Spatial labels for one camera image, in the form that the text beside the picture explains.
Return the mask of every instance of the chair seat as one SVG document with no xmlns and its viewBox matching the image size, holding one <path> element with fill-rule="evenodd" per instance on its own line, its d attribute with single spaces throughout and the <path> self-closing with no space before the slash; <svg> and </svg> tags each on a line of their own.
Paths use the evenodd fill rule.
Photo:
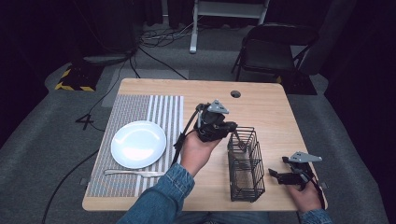
<svg viewBox="0 0 396 224">
<path fill-rule="evenodd" d="M 247 70 L 295 71 L 290 46 L 277 43 L 249 40 L 241 60 L 242 66 Z"/>
</svg>

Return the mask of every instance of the hand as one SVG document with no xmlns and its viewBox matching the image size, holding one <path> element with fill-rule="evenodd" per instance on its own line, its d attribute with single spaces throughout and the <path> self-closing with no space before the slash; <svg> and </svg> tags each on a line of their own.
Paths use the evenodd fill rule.
<svg viewBox="0 0 396 224">
<path fill-rule="evenodd" d="M 321 208 L 318 192 L 312 182 L 308 182 L 302 191 L 297 190 L 292 185 L 286 187 L 300 212 L 304 213 Z"/>
<path fill-rule="evenodd" d="M 209 161 L 210 154 L 220 141 L 221 139 L 213 142 L 202 142 L 198 138 L 198 132 L 192 131 L 187 135 L 181 149 L 180 164 L 192 176 L 195 176 Z"/>
</svg>

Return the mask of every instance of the chair backrest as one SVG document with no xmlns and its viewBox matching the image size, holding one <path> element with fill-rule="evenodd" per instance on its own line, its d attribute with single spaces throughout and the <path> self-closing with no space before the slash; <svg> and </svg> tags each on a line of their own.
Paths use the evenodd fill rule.
<svg viewBox="0 0 396 224">
<path fill-rule="evenodd" d="M 308 26 L 267 22 L 251 29 L 245 38 L 245 41 L 249 40 L 309 46 L 318 40 L 318 32 Z"/>
</svg>

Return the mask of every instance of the round plate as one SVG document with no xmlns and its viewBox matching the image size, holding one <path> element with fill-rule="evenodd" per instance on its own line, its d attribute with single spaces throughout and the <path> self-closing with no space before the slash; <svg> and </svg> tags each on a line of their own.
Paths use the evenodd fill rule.
<svg viewBox="0 0 396 224">
<path fill-rule="evenodd" d="M 158 160 L 166 147 L 163 129 L 139 120 L 120 128 L 111 141 L 111 155 L 121 166 L 138 169 Z"/>
</svg>

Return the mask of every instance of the table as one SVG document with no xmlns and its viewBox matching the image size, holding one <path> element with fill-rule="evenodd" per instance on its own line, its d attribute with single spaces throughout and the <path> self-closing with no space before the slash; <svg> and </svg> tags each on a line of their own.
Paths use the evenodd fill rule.
<svg viewBox="0 0 396 224">
<path fill-rule="evenodd" d="M 195 0 L 190 53 L 196 53 L 198 40 L 198 15 L 259 19 L 264 22 L 269 0 L 265 4 L 206 2 Z"/>
<path fill-rule="evenodd" d="M 239 91 L 241 96 L 233 98 L 231 91 Z M 184 211 L 297 210 L 285 186 L 278 185 L 276 179 L 268 174 L 268 168 L 288 173 L 290 168 L 282 162 L 281 157 L 289 157 L 296 151 L 306 152 L 282 86 L 275 83 L 125 78 L 118 92 L 118 95 L 127 96 L 148 94 L 183 96 L 184 125 L 198 104 L 219 99 L 230 110 L 225 121 L 254 127 L 257 132 L 265 170 L 264 194 L 255 203 L 231 202 L 228 139 L 223 139 L 207 165 L 195 177 L 195 188 L 184 203 Z M 86 193 L 82 205 L 89 211 L 125 211 L 136 200 L 137 197 L 90 197 Z"/>
</svg>

